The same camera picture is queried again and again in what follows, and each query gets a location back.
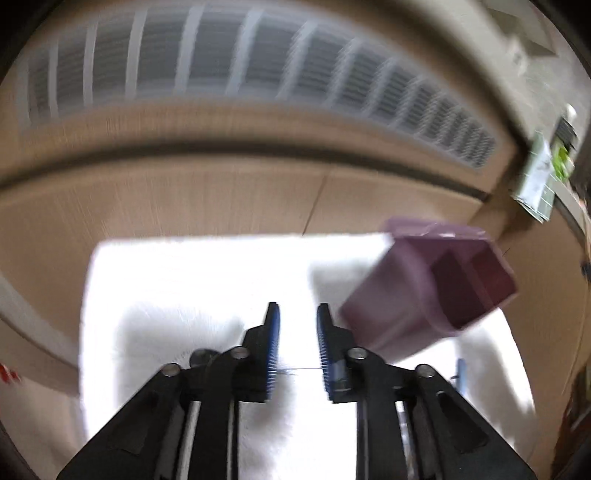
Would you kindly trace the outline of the blue plastic spoon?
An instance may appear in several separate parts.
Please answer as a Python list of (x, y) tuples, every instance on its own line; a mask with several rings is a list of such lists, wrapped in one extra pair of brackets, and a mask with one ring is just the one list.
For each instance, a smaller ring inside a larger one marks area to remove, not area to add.
[(467, 363), (464, 358), (459, 358), (456, 363), (456, 375), (453, 377), (455, 389), (465, 396), (467, 393)]

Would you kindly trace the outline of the purple plastic utensil caddy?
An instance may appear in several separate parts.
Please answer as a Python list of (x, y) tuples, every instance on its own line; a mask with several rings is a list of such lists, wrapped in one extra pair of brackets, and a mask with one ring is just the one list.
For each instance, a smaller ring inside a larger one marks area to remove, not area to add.
[(514, 273), (482, 229), (392, 218), (391, 247), (339, 309), (356, 344), (396, 363), (508, 303)]

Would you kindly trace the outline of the white paper towel mat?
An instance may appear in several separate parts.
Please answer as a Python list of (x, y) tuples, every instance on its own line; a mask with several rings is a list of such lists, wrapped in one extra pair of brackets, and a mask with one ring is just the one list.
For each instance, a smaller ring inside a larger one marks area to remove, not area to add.
[[(530, 479), (533, 397), (502, 307), (396, 363), (396, 399), (332, 402), (317, 310), (339, 309), (391, 247), (379, 234), (111, 240), (95, 249), (81, 313), (81, 398), (97, 433), (124, 407), (154, 423), (190, 355), (242, 344), (280, 306), (276, 384), (266, 402), (228, 392), (177, 406), (180, 478)], [(467, 393), (454, 385), (467, 363)]]

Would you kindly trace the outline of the green checkered hanging towel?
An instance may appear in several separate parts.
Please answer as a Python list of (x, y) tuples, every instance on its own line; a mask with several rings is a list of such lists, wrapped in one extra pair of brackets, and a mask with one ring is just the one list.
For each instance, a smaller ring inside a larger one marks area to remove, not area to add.
[(548, 182), (554, 173), (550, 145), (540, 131), (532, 139), (524, 168), (516, 178), (511, 197), (535, 220), (550, 220), (554, 191)]

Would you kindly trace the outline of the grey ventilation grille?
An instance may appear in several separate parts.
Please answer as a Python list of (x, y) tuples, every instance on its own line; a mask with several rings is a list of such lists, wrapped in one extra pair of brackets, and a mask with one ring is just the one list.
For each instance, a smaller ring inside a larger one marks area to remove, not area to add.
[(126, 7), (56, 34), (18, 68), (24, 127), (87, 108), (173, 97), (310, 107), (407, 136), (472, 169), (497, 139), (466, 100), (401, 47), (314, 12), (263, 5)]

